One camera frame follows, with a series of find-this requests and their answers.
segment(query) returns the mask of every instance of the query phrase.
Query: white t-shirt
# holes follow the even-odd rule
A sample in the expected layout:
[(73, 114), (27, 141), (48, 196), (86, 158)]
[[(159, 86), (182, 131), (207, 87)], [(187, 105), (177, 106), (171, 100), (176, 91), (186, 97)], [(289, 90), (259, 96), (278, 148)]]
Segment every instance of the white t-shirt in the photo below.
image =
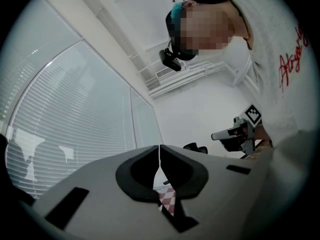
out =
[(319, 68), (293, 12), (283, 0), (232, 1), (253, 31), (262, 123), (273, 144), (319, 128)]

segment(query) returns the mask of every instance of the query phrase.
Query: red text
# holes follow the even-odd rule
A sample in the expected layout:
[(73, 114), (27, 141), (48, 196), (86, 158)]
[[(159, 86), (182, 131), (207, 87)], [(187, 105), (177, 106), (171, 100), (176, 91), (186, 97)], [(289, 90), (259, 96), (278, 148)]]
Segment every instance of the red text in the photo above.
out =
[(298, 25), (298, 28), (295, 28), (295, 31), (297, 33), (297, 39), (294, 54), (289, 56), (288, 53), (286, 53), (284, 57), (280, 55), (279, 79), (282, 92), (284, 92), (284, 84), (286, 86), (289, 85), (289, 74), (293, 71), (293, 69), (295, 72), (300, 71), (300, 58), (303, 45), (305, 47), (308, 47), (309, 45), (308, 39), (300, 25)]

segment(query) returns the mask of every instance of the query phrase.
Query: white blinds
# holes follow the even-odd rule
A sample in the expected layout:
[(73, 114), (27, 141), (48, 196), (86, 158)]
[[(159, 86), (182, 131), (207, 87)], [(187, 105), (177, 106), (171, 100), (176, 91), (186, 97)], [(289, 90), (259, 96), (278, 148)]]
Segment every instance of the white blinds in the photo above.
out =
[(91, 161), (136, 148), (130, 86), (84, 41), (39, 73), (11, 126), (7, 170), (35, 198)]
[(137, 147), (163, 144), (154, 109), (133, 89), (131, 102)]
[(0, 131), (3, 134), (9, 122), (8, 114), (13, 112), (35, 74), (80, 38), (45, 0), (28, 3), (0, 54)]
[(34, 198), (137, 148), (135, 136), (138, 147), (162, 143), (153, 108), (81, 39), (46, 0), (31, 0), (0, 53), (7, 171)]

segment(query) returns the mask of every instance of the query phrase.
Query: air vent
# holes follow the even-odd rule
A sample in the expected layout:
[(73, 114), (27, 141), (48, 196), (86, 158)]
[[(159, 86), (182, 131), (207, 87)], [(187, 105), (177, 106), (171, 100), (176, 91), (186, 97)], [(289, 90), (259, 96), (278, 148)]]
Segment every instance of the air vent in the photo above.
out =
[[(184, 70), (186, 68), (186, 64), (182, 60), (179, 60), (179, 62), (181, 65), (181, 70), (180, 70), (180, 72), (181, 72), (182, 70)], [(162, 69), (162, 70), (158, 71), (157, 73), (155, 73), (155, 76), (156, 76), (156, 78), (160, 79), (160, 78), (162, 78), (164, 76), (168, 76), (169, 74), (174, 73), (174, 72), (176, 72), (176, 71), (174, 71), (170, 67), (166, 67), (165, 69)]]
[(172, 72), (175, 72), (175, 71), (173, 69), (171, 69), (170, 67), (166, 67), (165, 69), (162, 69), (161, 71), (155, 73), (155, 75), (159, 79), (159, 78), (166, 76)]

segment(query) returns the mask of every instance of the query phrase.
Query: window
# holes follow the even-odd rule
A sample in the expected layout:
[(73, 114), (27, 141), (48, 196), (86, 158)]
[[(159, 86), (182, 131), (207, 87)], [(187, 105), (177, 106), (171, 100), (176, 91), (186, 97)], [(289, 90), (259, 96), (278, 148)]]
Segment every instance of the window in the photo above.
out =
[(46, 0), (22, 12), (0, 65), (7, 171), (34, 198), (87, 163), (162, 144), (153, 108)]

